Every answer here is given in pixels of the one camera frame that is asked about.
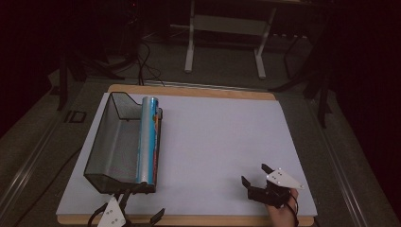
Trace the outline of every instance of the white board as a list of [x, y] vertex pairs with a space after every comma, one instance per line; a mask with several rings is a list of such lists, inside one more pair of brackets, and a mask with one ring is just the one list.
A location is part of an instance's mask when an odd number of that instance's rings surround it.
[[[105, 94], [64, 191], [57, 215], [92, 215], [107, 202], [83, 177], [107, 98]], [[131, 95], [142, 102], [142, 95]], [[241, 183], [266, 184], [260, 168], [283, 168], [305, 186], [299, 190], [299, 216], [317, 211], [289, 134], [282, 108], [274, 100], [157, 96], [164, 111], [157, 192], [131, 196], [128, 215], [265, 216], [249, 201]]]

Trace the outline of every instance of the wooden board edge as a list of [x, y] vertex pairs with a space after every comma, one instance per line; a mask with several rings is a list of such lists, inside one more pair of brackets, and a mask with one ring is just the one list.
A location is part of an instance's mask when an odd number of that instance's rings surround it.
[[[87, 224], [90, 215], [58, 215], [60, 224]], [[98, 224], [101, 216], [95, 217], [93, 224]], [[133, 223], [148, 223], [151, 216], [130, 215]], [[311, 226], [313, 217], [299, 216], [299, 226]], [[271, 226], [268, 216], [163, 216], [157, 225], [160, 226]]]
[[218, 90], [209, 88], [138, 86], [126, 84], [113, 84], [109, 87], [108, 92], [125, 92], [128, 94], [143, 94], [154, 96], [199, 96], [255, 100], [276, 100], [275, 96], [272, 93]]

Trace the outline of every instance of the human hand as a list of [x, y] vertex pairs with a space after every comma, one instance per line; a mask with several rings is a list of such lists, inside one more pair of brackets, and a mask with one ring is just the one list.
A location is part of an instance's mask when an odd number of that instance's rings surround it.
[[[298, 207], [296, 207], [296, 199], [298, 198], [298, 191], [294, 188], [289, 190], [293, 197], [289, 197], [288, 205], [292, 208], [292, 211], [297, 212]], [[274, 227], [293, 227], [295, 226], [295, 221], [297, 221], [295, 214], [284, 205], [283, 207], [277, 209], [274, 206], [266, 205], [266, 209], [269, 212], [271, 222]]]

